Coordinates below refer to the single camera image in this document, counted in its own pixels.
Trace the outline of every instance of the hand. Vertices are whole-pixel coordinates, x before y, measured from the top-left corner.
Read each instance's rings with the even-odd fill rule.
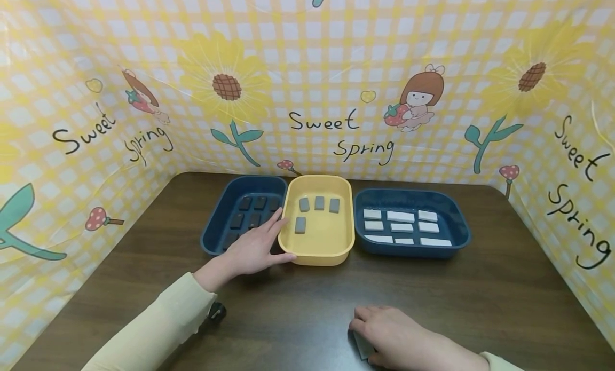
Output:
[[[397,308],[358,306],[349,329],[376,349],[368,359],[376,366],[411,371],[489,371],[486,359],[426,330]]]
[[[276,264],[294,261],[295,254],[271,255],[271,246],[287,219],[278,220],[282,209],[275,211],[270,220],[252,229],[234,242],[222,255],[211,259],[194,273],[194,278],[210,293],[237,275],[254,274]]]

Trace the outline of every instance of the girl illustration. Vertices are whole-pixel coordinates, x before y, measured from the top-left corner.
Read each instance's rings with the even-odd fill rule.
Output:
[[[444,92],[444,70],[444,65],[435,68],[433,64],[428,64],[425,72],[410,77],[399,104],[389,105],[384,122],[401,128],[401,132],[412,132],[429,123],[434,113],[428,107],[436,105]]]
[[[122,69],[122,75],[128,82],[132,91],[126,91],[128,95],[128,103],[139,111],[150,113],[154,115],[158,121],[162,124],[171,123],[171,119],[165,112],[161,112],[158,108],[158,100],[154,97],[153,93],[145,87],[145,84],[141,83],[136,77],[133,71]]]

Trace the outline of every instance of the yellow tray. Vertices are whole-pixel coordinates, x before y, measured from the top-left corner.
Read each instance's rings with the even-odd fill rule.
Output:
[[[325,197],[325,209],[316,211],[316,196]],[[309,199],[309,211],[299,210],[299,199]],[[331,198],[340,200],[340,212],[329,212]],[[278,236],[280,247],[297,255],[295,264],[336,266],[342,263],[354,245],[354,211],[350,183],[339,176],[305,175],[290,182],[282,217],[287,225]],[[295,233],[297,217],[306,218],[306,233]]]

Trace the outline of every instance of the dark blue plastic basin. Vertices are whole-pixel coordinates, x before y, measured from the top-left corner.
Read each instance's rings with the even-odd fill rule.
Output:
[[[414,232],[391,232],[391,223],[384,221],[384,232],[366,233],[363,218],[364,209],[380,209],[415,213]],[[422,233],[418,231],[417,211],[425,210],[438,214],[439,233]],[[355,230],[359,235],[359,244],[364,250],[377,255],[404,257],[450,258],[470,241],[470,229],[457,203],[444,193],[420,190],[397,190],[385,188],[368,188],[354,197]],[[365,238],[368,235],[386,235],[395,238],[413,238],[414,244],[379,243]],[[452,247],[422,246],[421,237],[446,239]]]
[[[211,217],[201,234],[202,249],[213,256],[224,252],[224,242],[227,234],[242,235],[248,230],[248,221],[254,213],[260,214],[261,224],[267,221],[272,211],[269,208],[271,201],[278,200],[280,207],[284,205],[284,196],[288,185],[278,176],[240,176],[231,181],[224,189],[218,204],[211,213]],[[250,209],[239,210],[239,202],[244,196],[252,198]],[[265,196],[267,203],[263,210],[255,210],[254,204],[258,196]],[[243,222],[239,229],[231,230],[231,217],[237,213],[243,213]]]

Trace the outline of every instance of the sunflower center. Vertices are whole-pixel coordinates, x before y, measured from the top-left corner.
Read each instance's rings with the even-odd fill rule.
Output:
[[[547,65],[543,62],[532,65],[519,79],[519,91],[529,92],[538,85],[547,71]]]
[[[237,100],[241,97],[241,85],[235,77],[220,73],[214,76],[214,91],[224,100]]]

